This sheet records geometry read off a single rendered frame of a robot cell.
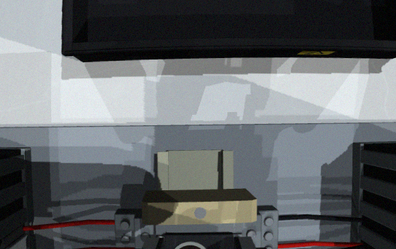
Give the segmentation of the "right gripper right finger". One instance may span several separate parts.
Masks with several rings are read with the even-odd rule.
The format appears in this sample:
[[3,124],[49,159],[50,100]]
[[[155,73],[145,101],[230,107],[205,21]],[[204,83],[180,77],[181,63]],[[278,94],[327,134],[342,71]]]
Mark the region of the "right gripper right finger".
[[234,237],[237,249],[267,249],[256,248],[251,237]]

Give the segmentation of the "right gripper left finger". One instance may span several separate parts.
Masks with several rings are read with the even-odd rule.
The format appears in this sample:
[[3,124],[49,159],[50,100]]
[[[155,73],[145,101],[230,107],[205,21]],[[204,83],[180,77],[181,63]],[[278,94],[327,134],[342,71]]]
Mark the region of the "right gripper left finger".
[[147,237],[142,249],[161,249],[164,238]]

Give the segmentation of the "black parts tray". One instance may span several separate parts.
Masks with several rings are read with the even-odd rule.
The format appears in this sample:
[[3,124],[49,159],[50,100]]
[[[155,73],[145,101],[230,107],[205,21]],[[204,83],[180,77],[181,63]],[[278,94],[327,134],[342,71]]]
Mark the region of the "black parts tray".
[[396,0],[62,0],[62,55],[394,59]]

